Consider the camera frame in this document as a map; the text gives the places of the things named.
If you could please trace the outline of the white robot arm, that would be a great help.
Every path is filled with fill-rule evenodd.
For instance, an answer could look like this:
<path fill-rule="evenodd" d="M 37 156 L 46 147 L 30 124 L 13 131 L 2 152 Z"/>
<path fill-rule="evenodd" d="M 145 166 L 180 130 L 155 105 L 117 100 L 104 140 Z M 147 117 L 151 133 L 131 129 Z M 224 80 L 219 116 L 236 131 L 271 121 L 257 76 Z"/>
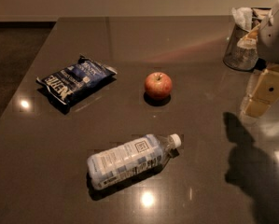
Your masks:
<path fill-rule="evenodd" d="M 245 115 L 259 118 L 279 99 L 279 0 L 237 45 L 242 49 L 254 49 L 266 63 L 261 72 L 250 77 L 242 103 Z"/>

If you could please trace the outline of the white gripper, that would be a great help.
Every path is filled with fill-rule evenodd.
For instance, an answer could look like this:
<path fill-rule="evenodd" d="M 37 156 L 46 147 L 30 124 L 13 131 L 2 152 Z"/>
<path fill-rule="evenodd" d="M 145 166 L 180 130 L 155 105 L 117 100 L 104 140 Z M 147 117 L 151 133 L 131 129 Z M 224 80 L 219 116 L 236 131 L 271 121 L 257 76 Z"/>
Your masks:
<path fill-rule="evenodd" d="M 262 22 L 250 31 L 244 29 L 237 42 L 239 49 L 258 50 L 259 58 L 270 63 L 263 71 L 256 70 L 250 77 L 242 113 L 252 118 L 261 117 L 279 100 L 279 8 L 272 10 L 271 24 Z"/>

